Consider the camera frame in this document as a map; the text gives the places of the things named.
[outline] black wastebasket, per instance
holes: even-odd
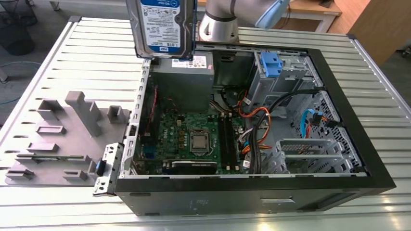
[[[28,54],[35,49],[35,43],[25,26],[8,12],[0,12],[0,46],[12,55]]]
[[[25,0],[0,0],[0,5],[8,13],[12,13],[17,20],[25,25],[32,26],[37,23],[37,17],[32,6]]]

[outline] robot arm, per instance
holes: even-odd
[[[235,42],[239,39],[238,18],[270,29],[279,21],[290,0],[208,0],[200,24],[204,41]]]

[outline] metal table surface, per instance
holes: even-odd
[[[136,217],[117,197],[92,197],[91,187],[16,187],[4,173],[24,132],[40,119],[41,99],[81,90],[99,107],[132,109],[142,59],[127,20],[69,22],[0,130],[0,228],[44,230],[408,230],[411,227],[411,110],[362,46],[344,35],[240,29],[240,42],[316,48],[359,116],[396,188],[314,213]]]

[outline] expansion slot bracket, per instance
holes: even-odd
[[[121,143],[112,143],[105,146],[104,155],[96,167],[99,178],[95,183],[93,196],[116,196],[115,186],[123,151],[124,145]]]

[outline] cpu socket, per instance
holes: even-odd
[[[190,151],[192,153],[208,153],[210,133],[207,130],[196,129],[190,131]]]

